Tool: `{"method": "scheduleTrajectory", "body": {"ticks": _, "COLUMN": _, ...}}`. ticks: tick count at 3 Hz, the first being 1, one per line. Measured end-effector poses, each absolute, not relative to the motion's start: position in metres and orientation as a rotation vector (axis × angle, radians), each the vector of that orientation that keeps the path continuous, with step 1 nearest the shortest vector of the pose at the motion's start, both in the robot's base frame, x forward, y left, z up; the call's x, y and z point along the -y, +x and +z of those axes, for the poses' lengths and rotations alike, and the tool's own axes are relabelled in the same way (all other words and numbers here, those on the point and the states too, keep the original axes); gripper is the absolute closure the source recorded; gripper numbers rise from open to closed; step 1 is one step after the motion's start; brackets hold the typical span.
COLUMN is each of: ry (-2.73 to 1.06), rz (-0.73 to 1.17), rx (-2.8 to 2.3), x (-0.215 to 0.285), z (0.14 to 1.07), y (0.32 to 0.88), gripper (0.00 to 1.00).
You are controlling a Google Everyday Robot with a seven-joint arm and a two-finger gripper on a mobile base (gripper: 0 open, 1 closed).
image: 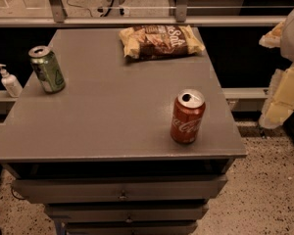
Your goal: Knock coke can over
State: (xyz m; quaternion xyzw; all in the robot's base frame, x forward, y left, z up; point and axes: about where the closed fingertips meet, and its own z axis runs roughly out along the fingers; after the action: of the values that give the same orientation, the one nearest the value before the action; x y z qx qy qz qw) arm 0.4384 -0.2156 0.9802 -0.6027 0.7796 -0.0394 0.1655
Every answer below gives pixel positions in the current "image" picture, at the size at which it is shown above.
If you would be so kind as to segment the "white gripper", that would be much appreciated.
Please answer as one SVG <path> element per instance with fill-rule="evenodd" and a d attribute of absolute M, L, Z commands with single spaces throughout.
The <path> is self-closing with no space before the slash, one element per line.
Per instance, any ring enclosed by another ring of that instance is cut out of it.
<path fill-rule="evenodd" d="M 280 47 L 281 56 L 293 62 L 287 70 L 274 72 L 259 119 L 262 128 L 275 129 L 294 112 L 294 9 L 285 23 L 277 24 L 263 35 L 259 44 L 267 48 Z"/>

